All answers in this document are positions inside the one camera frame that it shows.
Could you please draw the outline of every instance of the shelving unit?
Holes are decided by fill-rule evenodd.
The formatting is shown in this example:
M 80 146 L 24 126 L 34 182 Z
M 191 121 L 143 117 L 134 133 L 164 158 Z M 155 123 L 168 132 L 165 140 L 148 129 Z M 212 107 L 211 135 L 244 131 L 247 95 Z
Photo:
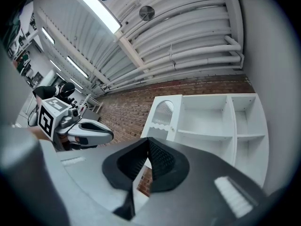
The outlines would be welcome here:
M 141 137 L 213 153 L 263 186 L 269 137 L 257 94 L 156 97 Z

